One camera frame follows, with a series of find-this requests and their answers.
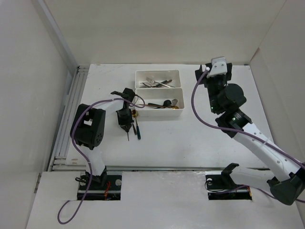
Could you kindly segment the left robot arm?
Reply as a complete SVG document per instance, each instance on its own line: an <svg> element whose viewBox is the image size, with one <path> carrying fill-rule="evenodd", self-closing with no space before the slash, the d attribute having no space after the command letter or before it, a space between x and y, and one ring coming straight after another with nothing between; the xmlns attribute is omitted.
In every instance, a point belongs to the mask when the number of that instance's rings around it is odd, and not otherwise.
<svg viewBox="0 0 305 229"><path fill-rule="evenodd" d="M96 189L104 188L107 182L107 168L99 149L104 136L106 116L116 113L118 125L126 133L129 133L133 124L129 106L135 92L125 88L122 93L113 91L111 95L114 97L96 102L94 105L80 104L70 131L73 143L79 146L81 154L89 162L85 183Z"/></svg>

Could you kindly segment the white plastic bin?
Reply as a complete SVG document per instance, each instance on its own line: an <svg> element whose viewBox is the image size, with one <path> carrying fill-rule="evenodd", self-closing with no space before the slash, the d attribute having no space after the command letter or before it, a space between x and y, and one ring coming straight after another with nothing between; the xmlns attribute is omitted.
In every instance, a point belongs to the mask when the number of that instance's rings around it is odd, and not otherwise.
<svg viewBox="0 0 305 229"><path fill-rule="evenodd" d="M138 109L141 118L174 118L179 117L184 111L182 88L142 88L136 89L135 92L145 101L145 104L163 104L165 100L178 100L177 106L179 109L154 109L149 107Z"/></svg>
<svg viewBox="0 0 305 229"><path fill-rule="evenodd" d="M152 71L136 71L135 73L135 88L140 88L141 82L147 82L146 77L149 77L157 82L172 80L169 85L175 88L181 87L179 70L152 70Z"/></svg>

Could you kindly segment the small gold spoon green handle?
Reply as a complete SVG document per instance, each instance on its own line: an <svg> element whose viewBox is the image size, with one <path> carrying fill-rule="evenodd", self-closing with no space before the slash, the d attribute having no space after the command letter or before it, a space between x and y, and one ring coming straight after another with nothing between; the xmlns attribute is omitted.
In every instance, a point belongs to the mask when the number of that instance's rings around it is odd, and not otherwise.
<svg viewBox="0 0 305 229"><path fill-rule="evenodd" d="M177 106L168 106L168 107L166 107L166 108L170 108L170 109L179 109L179 107L177 107Z"/></svg>

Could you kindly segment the silver spoon copper handle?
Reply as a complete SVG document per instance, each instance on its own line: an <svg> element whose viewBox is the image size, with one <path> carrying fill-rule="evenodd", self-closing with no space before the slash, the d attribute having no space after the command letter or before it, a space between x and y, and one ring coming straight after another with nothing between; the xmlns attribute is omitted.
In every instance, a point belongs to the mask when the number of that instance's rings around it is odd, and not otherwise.
<svg viewBox="0 0 305 229"><path fill-rule="evenodd" d="M153 104L153 103L148 103L148 104L141 104L141 105L156 105L156 106L177 106L178 100L173 99L173 100L165 100L163 104Z"/></svg>

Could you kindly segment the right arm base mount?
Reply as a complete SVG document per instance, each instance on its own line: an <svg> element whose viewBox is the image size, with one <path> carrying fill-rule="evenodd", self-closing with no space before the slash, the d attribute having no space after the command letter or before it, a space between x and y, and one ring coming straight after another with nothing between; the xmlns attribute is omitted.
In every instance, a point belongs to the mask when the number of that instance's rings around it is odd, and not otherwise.
<svg viewBox="0 0 305 229"><path fill-rule="evenodd" d="M205 173L208 200L252 200L250 188L235 184L230 177L236 167L239 167L237 163L231 163L221 171Z"/></svg>

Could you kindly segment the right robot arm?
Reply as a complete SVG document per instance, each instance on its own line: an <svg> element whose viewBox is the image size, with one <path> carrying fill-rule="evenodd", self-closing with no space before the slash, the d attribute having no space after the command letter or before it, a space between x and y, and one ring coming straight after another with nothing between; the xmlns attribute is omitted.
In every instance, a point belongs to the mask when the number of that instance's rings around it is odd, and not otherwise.
<svg viewBox="0 0 305 229"><path fill-rule="evenodd" d="M201 118L198 120L210 128L221 130L245 146L267 166L267 170L230 163L220 174L207 176L206 182L211 182L212 191L220 195L243 187L255 187L270 192L273 198L290 206L298 201L305 189L305 165L274 144L240 109L246 103L246 97L239 85L229 83L232 68L233 65L227 63L225 57L218 57L195 70L196 85L191 95L193 113L199 118L194 97L202 84L208 92L211 112L218 116L215 119L217 125L211 125Z"/></svg>

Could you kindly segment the gold fork green handle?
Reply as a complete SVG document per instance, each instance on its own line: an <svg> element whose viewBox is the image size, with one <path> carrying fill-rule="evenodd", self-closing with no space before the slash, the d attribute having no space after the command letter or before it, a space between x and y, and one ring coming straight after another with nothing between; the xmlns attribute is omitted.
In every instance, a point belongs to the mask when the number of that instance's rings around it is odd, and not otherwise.
<svg viewBox="0 0 305 229"><path fill-rule="evenodd" d="M162 87L162 86L165 84L164 82L166 82L166 80L163 81L163 82L160 82L160 83L158 83L158 84L156 84L156 85L154 85L153 88Z"/></svg>

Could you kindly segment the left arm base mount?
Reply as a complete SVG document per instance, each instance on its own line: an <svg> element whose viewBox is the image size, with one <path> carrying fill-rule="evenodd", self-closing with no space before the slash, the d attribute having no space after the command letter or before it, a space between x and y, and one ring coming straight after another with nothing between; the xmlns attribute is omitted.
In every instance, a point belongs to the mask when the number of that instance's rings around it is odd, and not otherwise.
<svg viewBox="0 0 305 229"><path fill-rule="evenodd" d="M75 178L79 183L77 199L82 200L85 195L86 188L89 182L89 175L87 173L81 174ZM84 200L101 200L101 201L117 201L121 200L122 188L122 172L108 171L107 175L102 178L102 182L92 180L91 185Z"/></svg>

